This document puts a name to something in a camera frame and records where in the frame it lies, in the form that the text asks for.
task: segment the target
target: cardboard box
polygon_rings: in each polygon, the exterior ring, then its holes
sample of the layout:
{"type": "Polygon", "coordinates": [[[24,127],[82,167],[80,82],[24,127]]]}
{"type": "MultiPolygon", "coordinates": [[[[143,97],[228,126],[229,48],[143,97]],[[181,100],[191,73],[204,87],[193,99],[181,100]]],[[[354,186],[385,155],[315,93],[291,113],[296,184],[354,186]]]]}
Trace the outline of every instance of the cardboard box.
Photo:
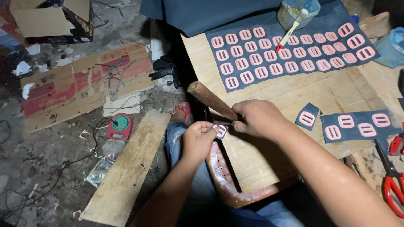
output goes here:
{"type": "Polygon", "coordinates": [[[62,7],[37,8],[43,0],[11,0],[10,12],[23,37],[52,44],[91,42],[94,12],[90,0],[65,0],[62,7]]]}

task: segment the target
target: glue container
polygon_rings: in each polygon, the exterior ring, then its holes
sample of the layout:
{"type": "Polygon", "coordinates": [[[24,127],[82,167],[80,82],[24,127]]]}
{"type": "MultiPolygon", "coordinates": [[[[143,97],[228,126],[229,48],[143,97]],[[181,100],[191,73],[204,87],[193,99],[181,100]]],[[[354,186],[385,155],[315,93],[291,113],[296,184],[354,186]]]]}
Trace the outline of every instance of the glue container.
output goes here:
{"type": "Polygon", "coordinates": [[[302,9],[306,9],[309,14],[303,19],[295,30],[305,27],[314,16],[320,11],[320,4],[317,0],[283,0],[280,6],[280,10],[276,15],[279,23],[283,29],[288,31],[293,22],[297,19],[302,9]]]}

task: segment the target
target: wooden handle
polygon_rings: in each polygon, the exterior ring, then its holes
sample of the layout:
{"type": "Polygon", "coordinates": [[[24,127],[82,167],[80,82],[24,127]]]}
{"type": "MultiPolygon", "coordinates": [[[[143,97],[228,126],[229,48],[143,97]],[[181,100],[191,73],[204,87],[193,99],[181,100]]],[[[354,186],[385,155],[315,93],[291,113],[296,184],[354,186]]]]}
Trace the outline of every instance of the wooden handle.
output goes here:
{"type": "Polygon", "coordinates": [[[223,117],[233,121],[238,121],[239,117],[223,100],[221,100],[217,95],[211,92],[205,85],[199,81],[195,81],[188,86],[188,93],[194,96],[201,103],[207,105],[208,107],[214,109],[223,117]]]}

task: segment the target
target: pink buckle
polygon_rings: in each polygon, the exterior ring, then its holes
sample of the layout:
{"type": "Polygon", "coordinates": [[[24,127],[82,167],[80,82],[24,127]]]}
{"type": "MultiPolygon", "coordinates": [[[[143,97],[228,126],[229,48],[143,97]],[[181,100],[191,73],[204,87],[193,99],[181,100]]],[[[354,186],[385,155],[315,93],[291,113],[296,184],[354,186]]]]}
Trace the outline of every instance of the pink buckle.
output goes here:
{"type": "Polygon", "coordinates": [[[289,45],[299,44],[299,39],[297,38],[297,36],[290,36],[288,39],[288,43],[289,45]]]}
{"type": "Polygon", "coordinates": [[[377,133],[373,125],[369,123],[361,123],[358,125],[360,134],[364,137],[374,137],[377,133]]]}
{"type": "Polygon", "coordinates": [[[227,44],[235,44],[238,42],[236,34],[228,34],[225,36],[227,44]]]}
{"type": "Polygon", "coordinates": [[[250,55],[250,62],[252,65],[259,65],[262,63],[262,57],[259,54],[250,55]]]}
{"type": "Polygon", "coordinates": [[[230,48],[230,52],[231,52],[233,57],[240,57],[241,55],[244,54],[243,49],[241,48],[241,46],[232,46],[230,48]]]}
{"type": "Polygon", "coordinates": [[[268,50],[264,52],[264,58],[266,61],[276,61],[278,57],[276,56],[275,51],[268,50]]]}
{"type": "Polygon", "coordinates": [[[242,40],[249,40],[252,37],[249,30],[242,30],[240,31],[239,35],[242,40]]]}
{"type": "Polygon", "coordinates": [[[253,74],[250,71],[241,73],[240,79],[243,82],[243,84],[249,84],[254,81],[253,74]]]}
{"type": "Polygon", "coordinates": [[[390,125],[390,120],[384,113],[375,113],[372,115],[373,123],[377,127],[386,127],[390,125]]]}
{"type": "Polygon", "coordinates": [[[353,53],[346,53],[346,54],[343,54],[343,55],[342,55],[342,58],[343,58],[346,62],[351,63],[351,64],[358,61],[358,60],[355,58],[355,56],[354,56],[353,53]]]}
{"type": "Polygon", "coordinates": [[[216,57],[218,61],[224,61],[229,58],[226,50],[218,50],[216,51],[216,57]]]}
{"type": "Polygon", "coordinates": [[[236,67],[238,70],[243,70],[248,67],[248,62],[247,59],[245,58],[239,58],[236,60],[236,67]]]}
{"type": "Polygon", "coordinates": [[[316,64],[317,64],[318,69],[321,70],[321,71],[326,71],[326,70],[329,70],[331,68],[331,65],[325,59],[318,60],[316,62],[316,64]]]}
{"type": "Polygon", "coordinates": [[[327,126],[325,129],[326,136],[330,140],[341,139],[341,133],[336,125],[327,126]]]}
{"type": "Polygon", "coordinates": [[[258,79],[263,79],[263,78],[269,76],[268,70],[265,66],[254,69],[254,72],[255,72],[255,76],[258,79]]]}
{"type": "Polygon", "coordinates": [[[234,69],[233,66],[229,62],[227,62],[220,65],[220,71],[222,72],[223,75],[228,75],[232,74],[234,69]]]}
{"type": "Polygon", "coordinates": [[[238,87],[238,80],[235,76],[225,79],[225,83],[228,89],[235,89],[238,87]]]}
{"type": "Polygon", "coordinates": [[[329,41],[336,41],[338,39],[337,35],[334,32],[326,32],[325,35],[329,41]]]}
{"type": "Polygon", "coordinates": [[[265,35],[265,31],[262,27],[256,27],[252,30],[252,32],[254,33],[254,36],[257,38],[263,37],[265,35]]]}
{"type": "Polygon", "coordinates": [[[322,42],[325,42],[325,41],[326,41],[326,38],[325,38],[324,35],[321,34],[321,33],[316,33],[316,34],[313,35],[313,37],[314,37],[314,39],[315,39],[317,42],[319,42],[319,43],[322,43],[322,42]]]}
{"type": "Polygon", "coordinates": [[[280,51],[278,51],[279,57],[282,60],[286,60],[292,57],[292,54],[290,53],[290,50],[287,48],[282,48],[280,51]]]}
{"type": "Polygon", "coordinates": [[[217,36],[212,38],[212,46],[215,48],[222,47],[225,43],[223,42],[223,38],[221,36],[217,36]]]}
{"type": "Polygon", "coordinates": [[[244,44],[244,47],[246,48],[247,52],[254,52],[258,50],[257,45],[254,41],[246,42],[244,44]]]}
{"type": "Polygon", "coordinates": [[[375,51],[370,46],[364,47],[356,52],[356,56],[362,61],[373,57],[375,54],[375,51]]]}
{"type": "Polygon", "coordinates": [[[321,49],[323,49],[323,51],[324,51],[324,53],[325,53],[326,55],[333,55],[333,54],[335,54],[335,49],[334,49],[331,45],[329,45],[329,44],[322,45],[322,46],[321,46],[321,49]]]}
{"type": "Polygon", "coordinates": [[[312,57],[321,56],[321,51],[320,51],[320,49],[319,49],[318,47],[316,47],[316,46],[309,47],[309,48],[307,49],[307,51],[309,52],[309,54],[310,54],[312,57]]]}
{"type": "Polygon", "coordinates": [[[348,39],[347,44],[350,48],[354,49],[365,43],[365,39],[361,34],[356,34],[348,39]]]}
{"type": "Polygon", "coordinates": [[[272,75],[279,75],[283,73],[282,66],[279,63],[269,65],[269,70],[271,71],[272,75]]]}
{"type": "Polygon", "coordinates": [[[313,71],[315,69],[314,64],[311,60],[304,60],[300,63],[302,68],[308,72],[308,71],[313,71]]]}
{"type": "Polygon", "coordinates": [[[261,47],[261,49],[265,50],[268,48],[271,48],[272,43],[269,39],[261,39],[258,41],[259,47],[261,47]]]}
{"type": "Polygon", "coordinates": [[[293,53],[297,58],[305,57],[306,56],[306,51],[304,50],[303,47],[296,47],[293,49],[293,53]]]}
{"type": "Polygon", "coordinates": [[[354,27],[351,23],[346,23],[343,26],[339,27],[338,34],[341,37],[345,37],[349,35],[354,30],[354,27]]]}
{"type": "Polygon", "coordinates": [[[340,115],[338,116],[338,123],[341,128],[353,128],[355,126],[354,120],[351,115],[340,115]]]}
{"type": "Polygon", "coordinates": [[[336,42],[336,43],[333,44],[333,46],[339,52],[343,52],[343,51],[347,50],[347,48],[341,42],[336,42]]]}
{"type": "Polygon", "coordinates": [[[313,39],[311,38],[310,35],[301,35],[300,40],[304,44],[312,44],[313,43],[313,39]]]}
{"type": "Polygon", "coordinates": [[[282,40],[281,36],[274,36],[272,38],[272,42],[274,43],[275,46],[277,46],[281,40],[282,40]]]}
{"type": "Polygon", "coordinates": [[[288,71],[289,73],[294,73],[297,72],[299,70],[299,68],[297,67],[296,62],[294,61],[288,61],[285,63],[285,69],[286,71],[288,71]]]}
{"type": "Polygon", "coordinates": [[[340,59],[339,57],[333,57],[330,59],[331,65],[333,65],[335,68],[341,68],[345,65],[345,63],[340,59]]]}
{"type": "Polygon", "coordinates": [[[302,111],[299,117],[299,121],[308,127],[311,127],[313,125],[314,120],[314,115],[306,111],[302,111]]]}

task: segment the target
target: wooden plank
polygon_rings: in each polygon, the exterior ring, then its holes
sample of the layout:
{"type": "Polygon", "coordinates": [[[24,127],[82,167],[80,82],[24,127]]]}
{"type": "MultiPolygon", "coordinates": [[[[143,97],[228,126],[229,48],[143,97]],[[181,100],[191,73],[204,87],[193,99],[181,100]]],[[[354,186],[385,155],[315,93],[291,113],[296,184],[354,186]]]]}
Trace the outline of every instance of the wooden plank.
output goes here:
{"type": "Polygon", "coordinates": [[[149,109],[82,212],[82,219],[125,226],[169,121],[170,114],[149,109]]]}
{"type": "MultiPolygon", "coordinates": [[[[358,69],[366,65],[327,73],[282,76],[226,93],[205,34],[182,39],[198,80],[229,106],[249,99],[268,100],[291,122],[295,122],[308,102],[320,108],[324,115],[386,108],[358,69]]],[[[400,125],[395,118],[392,122],[396,127],[400,125]]],[[[325,144],[320,117],[312,132],[301,129],[337,158],[373,146],[370,140],[325,144]]],[[[243,191],[266,187],[296,174],[283,153],[268,141],[238,134],[230,128],[222,142],[243,191]]]]}

